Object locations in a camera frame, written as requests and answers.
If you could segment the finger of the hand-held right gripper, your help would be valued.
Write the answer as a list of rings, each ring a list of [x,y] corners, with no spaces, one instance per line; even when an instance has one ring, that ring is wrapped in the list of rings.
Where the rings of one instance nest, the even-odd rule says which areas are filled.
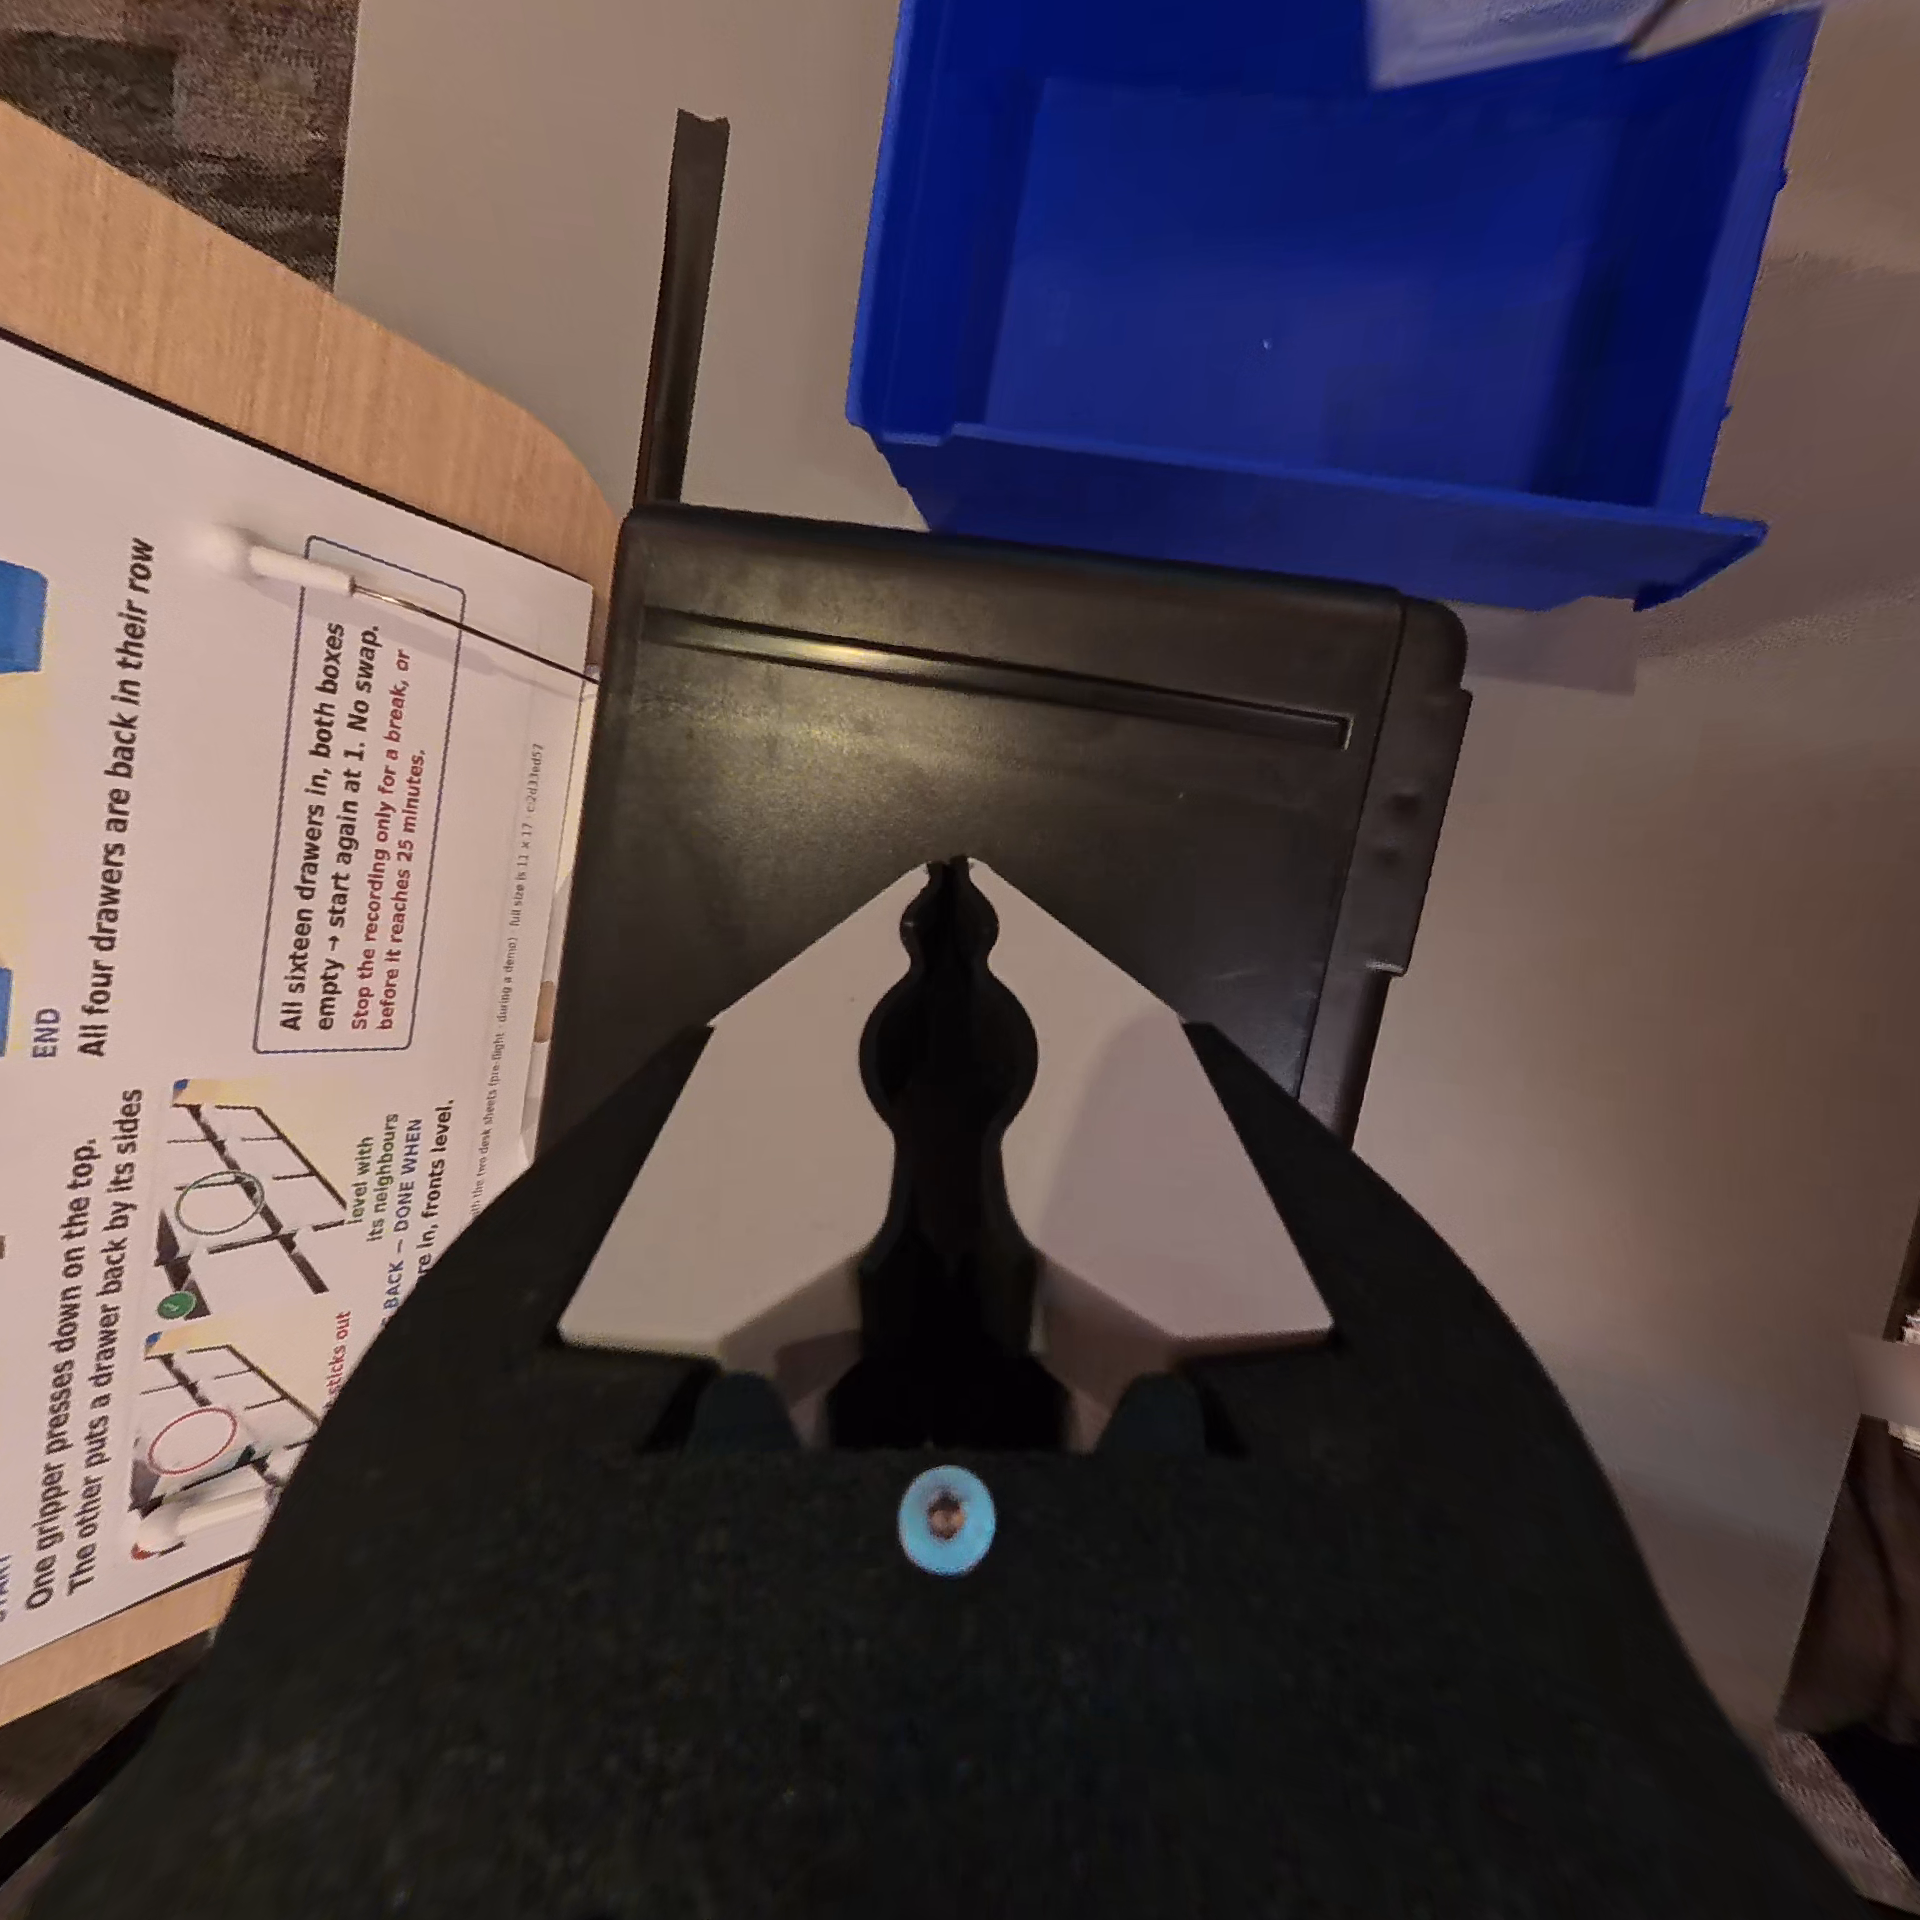
[[[1631,59],[1738,33],[1766,17],[1821,12],[1821,3],[1657,3],[1625,41]]]

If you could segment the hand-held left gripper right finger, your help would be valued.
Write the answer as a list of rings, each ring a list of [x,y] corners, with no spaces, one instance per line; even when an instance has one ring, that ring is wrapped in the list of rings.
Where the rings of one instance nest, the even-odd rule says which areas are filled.
[[[1189,1361],[1324,1341],[1333,1314],[1143,983],[980,859],[953,862],[953,1201],[978,1321],[1093,1450]]]

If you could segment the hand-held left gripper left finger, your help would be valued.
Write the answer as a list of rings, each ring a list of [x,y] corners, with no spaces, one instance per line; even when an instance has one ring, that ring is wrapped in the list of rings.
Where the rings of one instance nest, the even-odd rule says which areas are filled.
[[[944,885],[944,863],[906,870],[710,1021],[560,1317],[567,1347],[759,1375],[804,1445],[824,1441],[895,1174],[862,1043]]]

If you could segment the black drawer cabinet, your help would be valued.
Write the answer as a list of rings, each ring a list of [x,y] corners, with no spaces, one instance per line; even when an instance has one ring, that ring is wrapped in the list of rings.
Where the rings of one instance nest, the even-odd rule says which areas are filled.
[[[1351,582],[636,509],[537,1142],[960,854],[1352,1141],[1468,651],[1448,606]]]

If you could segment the blue storage bin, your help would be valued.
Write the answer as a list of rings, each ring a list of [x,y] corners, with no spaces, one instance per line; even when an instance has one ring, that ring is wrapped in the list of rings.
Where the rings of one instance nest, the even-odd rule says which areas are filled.
[[[1669,603],[1814,6],[1375,86],[1362,5],[901,5],[847,374],[934,533]]]

